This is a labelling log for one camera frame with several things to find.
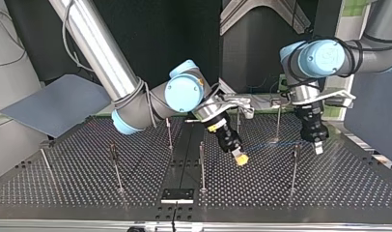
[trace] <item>yellow object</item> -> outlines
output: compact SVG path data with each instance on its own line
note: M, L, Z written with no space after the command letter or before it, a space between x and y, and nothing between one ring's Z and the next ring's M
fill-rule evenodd
M216 130L217 130L217 125L216 124L211 125L210 127L208 127L208 131L210 131L210 132L215 132Z
M238 157L235 157L236 163L238 166L243 166L248 162L248 156L245 154L242 154Z

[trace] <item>yellow sponge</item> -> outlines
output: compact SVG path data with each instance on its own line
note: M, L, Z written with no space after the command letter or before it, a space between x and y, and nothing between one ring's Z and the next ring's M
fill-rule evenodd
M235 157L236 163L238 166L243 166L248 162L248 156L245 154L242 154L238 157Z

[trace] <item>metal frame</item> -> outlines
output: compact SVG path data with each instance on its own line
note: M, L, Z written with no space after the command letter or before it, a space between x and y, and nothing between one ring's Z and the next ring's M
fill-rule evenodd
M296 33L304 33L311 22L297 5L294 25L292 25L294 4L294 0L232 0L220 15L220 36L223 36L243 16L257 7L272 8L295 29Z
M283 115L284 120L290 122L293 115ZM269 121L275 119L275 115L270 116ZM363 151L356 144L349 141L343 134L340 134L337 130L330 128L331 133L334 136L338 136L335 139L341 139L340 143L345 143L346 148L350 149L352 153L355 153L357 158L364 160L365 165L369 165L374 171L379 174L380 178L388 183L392 184L392 172L387 169L384 165L379 165L379 162L371 157L368 153ZM248 127L241 128L241 134L247 134ZM180 229L193 229L193 231L202 231L202 229L209 231L235 229L237 231L261 231L261 230L284 230L294 231L296 229L301 230L371 230L371 231L384 231L392 230L392 225L374 225L369 224L356 224L350 226L348 224L337 223L323 223L326 218L330 218L327 221L343 222L348 221L349 218L355 222L368 222L368 223L382 223L381 219L385 216L385 224L392 223L392 209L383 209L378 212L382 213L381 217L377 217L375 211L362 211L356 209L307 209L299 208L291 211L290 208L281 210L271 210L267 212L264 209L244 209L244 208L229 208L229 209L213 209L212 207L203 207L199 205L198 196L200 197L202 192L199 192L201 187L201 165L199 164L200 157L200 141L204 139L205 129L201 124L182 124L182 132L179 140L177 141L173 154L172 162L169 164L165 179L160 188L159 196L162 194L164 189L195 189L195 200L191 205L188 204L157 204L152 208L142 209L137 208L85 208L85 206L76 207L31 207L24 209L19 207L19 210L11 212L12 218L24 218L22 220L0 219L0 228L3 227L25 227L25 228L62 228L62 229L74 229L74 228L107 228L107 229L127 229L130 226L145 227L149 231L165 231L172 229L172 223L175 224L176 228ZM210 194L211 189L208 188L206 194ZM3 212L5 206L0 207L0 212ZM22 214L21 211L30 210L28 214ZM35 220L33 218L38 215L41 219ZM303 218L308 218L307 221L313 223L300 223Z

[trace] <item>silver bracket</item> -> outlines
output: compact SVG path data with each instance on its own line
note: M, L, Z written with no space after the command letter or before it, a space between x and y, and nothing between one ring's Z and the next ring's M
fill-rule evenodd
M220 15L220 36L223 36L243 16L257 7L272 8L292 26L294 4L295 0L231 0ZM292 26L296 33L304 33L310 24L310 20L297 5L294 26Z
M322 91L316 98L303 101L293 101L293 105L303 105L311 102L325 100L325 104L331 106L350 107L356 96L350 94L346 89L330 88Z

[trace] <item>vertical metal post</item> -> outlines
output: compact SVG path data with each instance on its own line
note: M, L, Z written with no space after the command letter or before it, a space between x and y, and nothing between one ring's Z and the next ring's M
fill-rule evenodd
M168 135L169 135L169 149L172 151L173 150L172 133L171 133L171 124L169 122L169 118L166 118L166 127L168 128Z
M121 181L121 174L119 172L118 169L118 153L117 153L117 145L115 142L112 142L110 144L110 148L109 148L109 158L111 159L111 163L113 164L114 168L115 168L115 174L117 175L117 179L118 179L118 192L124 192L124 187L122 186L122 181Z
M292 188L290 190L290 198L291 199L293 199L293 194L295 193L295 177L296 177L296 171L297 171L298 159L300 157L300 153L301 153L301 146L300 146L300 144L295 144L294 145L294 151L293 151L294 170L293 170Z
M200 156L199 162L202 167L202 189L201 189L201 192L206 192L208 190L206 189L206 182L205 182L205 158L204 158L205 145L203 144L203 142L200 142L199 156Z
M52 172L51 165L49 165L48 158L46 157L45 150L43 148L40 148L40 151L42 153L42 157L43 157L43 160L45 162L46 167L48 168L48 170L50 172Z
M277 127L275 131L275 137L272 139L271 143L277 143L280 140L279 135L280 135L281 108L282 108L282 104L280 100L278 104L278 111L277 111Z
M238 127L241 125L241 120L240 120L240 108L238 107Z

